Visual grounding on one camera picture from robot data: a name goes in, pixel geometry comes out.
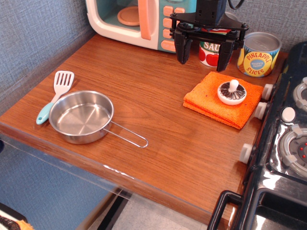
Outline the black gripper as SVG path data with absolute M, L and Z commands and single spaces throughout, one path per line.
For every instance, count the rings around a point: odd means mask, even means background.
M 191 42 L 199 40 L 220 45 L 217 71 L 224 71 L 234 50 L 243 47 L 246 23 L 226 15 L 226 6 L 238 10 L 244 1 L 234 4 L 231 0 L 198 0 L 195 12 L 172 13 L 171 36 L 175 42 L 177 60 L 185 64 L 189 58 Z

